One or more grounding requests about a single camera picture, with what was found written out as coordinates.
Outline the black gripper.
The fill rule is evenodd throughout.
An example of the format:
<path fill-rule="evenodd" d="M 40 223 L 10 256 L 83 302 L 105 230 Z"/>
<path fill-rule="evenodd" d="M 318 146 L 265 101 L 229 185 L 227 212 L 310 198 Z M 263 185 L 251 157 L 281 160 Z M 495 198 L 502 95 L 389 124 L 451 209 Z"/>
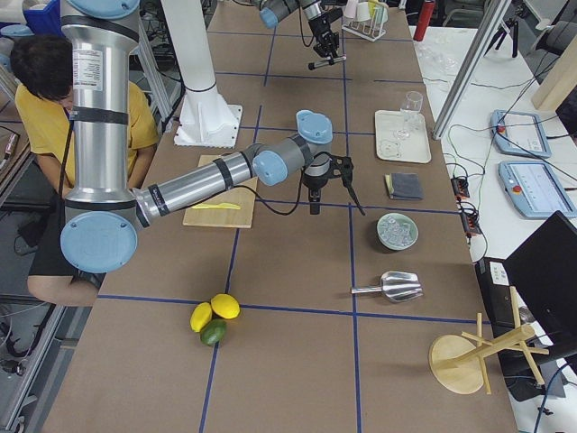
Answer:
<path fill-rule="evenodd" d="M 331 24 L 343 16 L 341 8 L 336 7 L 323 11 L 320 6 L 308 6 L 306 17 L 311 32 L 315 37 L 314 51 L 320 57 L 328 57 L 327 61 L 346 61 L 346 56 L 339 56 L 339 34 L 333 32 Z"/>
<path fill-rule="evenodd" d="M 308 190 L 309 211 L 311 215 L 320 214 L 321 189 L 329 180 L 340 179 L 347 189 L 354 205 L 364 216 L 362 207 L 353 187 L 353 162 L 348 156 L 337 156 L 321 152 L 304 170 L 303 183 Z"/>

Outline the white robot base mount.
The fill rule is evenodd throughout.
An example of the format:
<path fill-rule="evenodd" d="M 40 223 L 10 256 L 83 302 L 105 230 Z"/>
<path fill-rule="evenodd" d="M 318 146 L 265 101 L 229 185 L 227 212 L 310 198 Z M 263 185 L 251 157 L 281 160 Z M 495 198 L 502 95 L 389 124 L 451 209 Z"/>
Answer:
<path fill-rule="evenodd" d="M 175 144 L 233 148 L 243 108 L 227 104 L 218 91 L 201 3 L 161 4 L 186 90 Z"/>

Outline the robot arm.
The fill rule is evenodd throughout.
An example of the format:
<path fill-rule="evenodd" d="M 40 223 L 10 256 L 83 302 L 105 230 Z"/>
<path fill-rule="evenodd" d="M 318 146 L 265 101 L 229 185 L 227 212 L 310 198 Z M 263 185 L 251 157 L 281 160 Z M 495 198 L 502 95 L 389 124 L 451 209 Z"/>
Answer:
<path fill-rule="evenodd" d="M 272 0 L 262 1 L 259 9 L 261 20 L 268 28 L 277 27 L 282 20 L 297 10 L 305 14 L 316 42 L 313 49 L 321 58 L 309 62 L 309 70 L 346 61 L 346 56 L 338 52 L 340 35 L 331 28 L 332 23 L 343 17 L 343 10 L 339 6 L 324 10 L 321 1 Z"/>
<path fill-rule="evenodd" d="M 64 1 L 61 29 L 72 46 L 69 138 L 65 153 L 75 159 L 73 189 L 65 198 L 60 248 L 84 272 L 124 266 L 137 247 L 139 230 L 154 219 L 238 188 L 250 179 L 273 186 L 290 174 L 304 175 L 311 204 L 333 178 L 350 187 L 353 166 L 330 152 L 331 121 L 301 110 L 297 130 L 274 145 L 255 143 L 235 152 L 240 106 L 219 94 L 198 1 L 162 6 L 186 90 L 176 143 L 225 149 L 224 156 L 173 180 L 132 189 L 127 180 L 128 64 L 139 41 L 135 1 Z"/>

